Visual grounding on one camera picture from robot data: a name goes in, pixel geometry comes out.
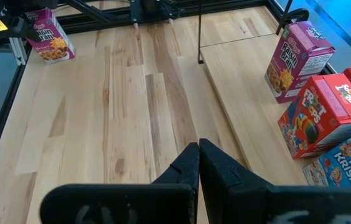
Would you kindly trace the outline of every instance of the kellogg's logo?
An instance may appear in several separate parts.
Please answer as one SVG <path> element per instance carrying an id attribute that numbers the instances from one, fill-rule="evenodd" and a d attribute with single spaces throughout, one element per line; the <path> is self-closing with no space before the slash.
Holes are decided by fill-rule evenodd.
<path id="1" fill-rule="evenodd" d="M 40 25 L 34 24 L 34 25 L 33 25 L 33 28 L 34 28 L 34 29 L 44 29 L 44 27 L 45 27 L 44 24 L 40 24 Z"/>
<path id="2" fill-rule="evenodd" d="M 315 38 L 317 40 L 323 40 L 324 39 L 322 34 L 320 32 L 318 32 L 318 30 L 315 29 L 315 27 L 308 27 L 307 34 L 310 37 L 313 37 L 313 38 Z"/>
<path id="3" fill-rule="evenodd" d="M 308 177 L 312 177 L 312 181 L 314 181 L 316 185 L 328 186 L 324 170 L 319 164 L 318 160 L 314 161 L 311 165 L 307 166 L 307 168 L 304 169 L 304 172 L 306 173 L 306 175 L 308 174 Z"/>
<path id="4" fill-rule="evenodd" d="M 292 38 L 292 37 L 289 37 L 288 38 L 288 42 L 289 42 L 289 44 L 291 44 L 292 46 L 293 46 L 293 52 L 295 53 L 295 54 L 300 54 L 301 53 L 301 51 L 300 51 L 300 49 L 297 47 L 297 43 L 296 43 L 296 41 Z"/>
<path id="5" fill-rule="evenodd" d="M 351 103 L 351 89 L 348 84 L 335 86 L 335 88 L 340 92 L 340 95 L 345 103 Z"/>

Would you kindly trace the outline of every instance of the black metal frame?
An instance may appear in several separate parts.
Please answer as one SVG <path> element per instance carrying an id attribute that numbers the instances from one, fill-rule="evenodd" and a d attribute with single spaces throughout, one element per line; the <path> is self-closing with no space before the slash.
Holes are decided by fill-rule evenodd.
<path id="1" fill-rule="evenodd" d="M 202 14 L 214 13 L 214 12 L 222 12 L 222 11 L 230 11 L 235 9 L 243 9 L 247 7 L 256 7 L 256 6 L 266 6 L 275 19 L 279 22 L 280 27 L 285 25 L 285 22 L 288 22 L 288 18 L 284 16 L 284 11 L 282 8 L 276 3 L 275 0 L 178 0 L 172 1 L 173 5 L 180 9 L 180 17 L 188 17 L 188 16 L 197 16 L 199 15 L 199 20 L 201 21 Z M 102 14 L 110 14 L 111 16 L 115 16 L 116 20 L 112 23 L 100 23 L 95 21 L 89 16 L 84 14 L 74 14 L 71 16 L 60 16 L 58 17 L 58 22 L 63 27 L 64 31 L 67 34 L 76 34 L 80 32 L 88 32 L 93 30 L 101 30 L 108 29 L 112 27 L 120 27 L 120 26 L 129 26 L 133 24 L 131 19 L 131 9 L 130 7 L 121 7 L 117 9 L 109 9 L 103 10 Z M 138 20 L 139 24 L 155 22 L 160 20 L 161 18 L 141 18 Z M 9 41 L 7 38 L 0 37 L 0 45 L 7 44 Z M 27 52 L 30 53 L 30 45 L 27 45 Z M 198 54 L 198 62 L 203 63 L 200 59 L 200 54 Z M 0 111 L 0 137 L 3 132 L 5 123 L 7 121 L 7 117 L 11 110 L 12 103 L 14 101 L 18 86 L 20 84 L 25 65 L 18 66 L 14 79 L 11 83 L 9 91 L 7 93 L 6 99 Z M 335 73 L 333 68 L 329 65 L 326 65 L 324 74 Z"/>

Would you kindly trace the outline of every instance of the metal rod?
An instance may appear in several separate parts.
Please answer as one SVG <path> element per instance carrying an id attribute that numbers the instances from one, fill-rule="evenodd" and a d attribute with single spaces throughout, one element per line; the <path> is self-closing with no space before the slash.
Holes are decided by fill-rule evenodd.
<path id="1" fill-rule="evenodd" d="M 236 1 L 236 0 L 222 0 L 221 4 L 217 2 L 205 2 L 202 4 L 202 7 L 205 8 L 205 14 L 215 13 L 215 12 L 223 12 L 235 9 L 244 9 L 247 7 L 256 7 L 256 6 L 265 6 L 267 2 L 270 0 L 244 0 L 244 1 Z M 199 1 L 191 0 L 191 1 L 183 1 L 177 0 L 173 2 L 173 5 L 180 8 L 180 17 L 188 17 L 188 16 L 198 16 L 199 12 Z M 131 26 L 133 23 L 130 21 L 130 7 L 120 7 L 116 9 L 106 9 L 101 10 L 101 14 L 111 20 L 110 23 L 102 23 L 98 22 L 95 19 L 87 16 L 86 14 L 79 13 L 74 15 L 67 16 L 58 16 L 57 20 L 59 24 L 62 26 L 63 30 L 66 34 L 78 34 L 81 32 L 89 32 L 96 31 L 102 29 L 109 29 L 113 27 L 121 27 L 121 26 Z M 139 21 L 138 24 L 145 24 L 147 22 L 153 21 Z M 0 36 L 0 45 L 8 44 L 9 39 L 4 36 Z"/>
<path id="2" fill-rule="evenodd" d="M 200 35 L 202 33 L 202 0 L 199 0 L 199 28 L 198 28 L 198 63 L 203 63 L 200 59 Z"/>
<path id="3" fill-rule="evenodd" d="M 285 11 L 283 12 L 283 15 L 281 17 L 281 21 L 279 22 L 279 26 L 276 29 L 276 35 L 279 34 L 279 32 L 281 31 L 281 28 L 284 26 L 285 18 L 288 16 L 288 12 L 289 12 L 290 6 L 292 5 L 292 2 L 293 2 L 293 0 L 289 0 L 288 3 L 286 4 Z"/>
<path id="4" fill-rule="evenodd" d="M 111 21 L 107 19 L 105 16 L 102 16 L 99 10 L 93 10 L 93 8 L 87 5 L 85 2 L 80 0 L 65 0 L 65 2 L 69 5 L 74 7 L 75 9 L 79 10 L 80 12 L 85 13 L 87 16 L 94 18 L 98 22 L 102 23 L 110 23 Z"/>
<path id="5" fill-rule="evenodd" d="M 10 37 L 9 42 L 17 64 L 25 65 L 27 54 L 22 39 L 18 37 Z"/>

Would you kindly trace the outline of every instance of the wooden board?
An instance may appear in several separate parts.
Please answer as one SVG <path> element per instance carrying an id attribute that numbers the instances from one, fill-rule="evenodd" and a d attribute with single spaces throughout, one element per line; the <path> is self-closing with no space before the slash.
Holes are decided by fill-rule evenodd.
<path id="1" fill-rule="evenodd" d="M 277 104 L 264 75 L 278 43 L 275 34 L 202 48 L 210 77 L 248 167 L 273 184 L 307 184 L 304 161 L 294 161 L 277 121 L 289 103 Z"/>
<path id="2" fill-rule="evenodd" d="M 59 185 L 150 183 L 198 138 L 244 163 L 197 63 L 196 21 L 71 35 L 76 58 L 53 65 L 31 53 L 0 140 L 0 224 L 39 223 L 43 196 Z M 274 32 L 271 23 L 254 27 Z M 201 193 L 199 223 L 207 223 Z"/>
<path id="3" fill-rule="evenodd" d="M 202 16 L 201 44 L 208 46 L 274 34 L 277 27 L 278 22 L 266 7 L 207 14 Z"/>

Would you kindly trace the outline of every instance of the cartoon character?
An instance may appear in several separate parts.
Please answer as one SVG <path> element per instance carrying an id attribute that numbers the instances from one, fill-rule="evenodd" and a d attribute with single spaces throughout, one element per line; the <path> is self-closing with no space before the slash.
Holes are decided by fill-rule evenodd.
<path id="1" fill-rule="evenodd" d="M 343 156 L 351 157 L 351 138 L 340 146 L 340 150 L 343 151 Z"/>
<path id="2" fill-rule="evenodd" d="M 313 144 L 317 141 L 319 136 L 318 128 L 304 113 L 299 113 L 295 119 L 295 124 L 297 130 L 304 131 L 308 144 Z"/>
<path id="3" fill-rule="evenodd" d="M 299 144 L 313 144 L 319 137 L 319 131 L 313 121 L 311 121 L 304 113 L 301 112 L 301 97 L 296 98 L 288 107 L 287 115 L 289 116 L 289 123 L 293 128 L 303 131 L 307 142 L 300 140 L 302 136 L 297 136 L 296 145 Z"/>
<path id="4" fill-rule="evenodd" d="M 298 146 L 300 150 L 306 151 L 308 149 L 306 140 L 296 139 L 296 146 Z"/>
<path id="5" fill-rule="evenodd" d="M 340 168 L 336 167 L 330 172 L 329 178 L 333 181 L 333 183 L 340 187 L 340 182 L 342 181 L 342 173 L 340 171 Z"/>

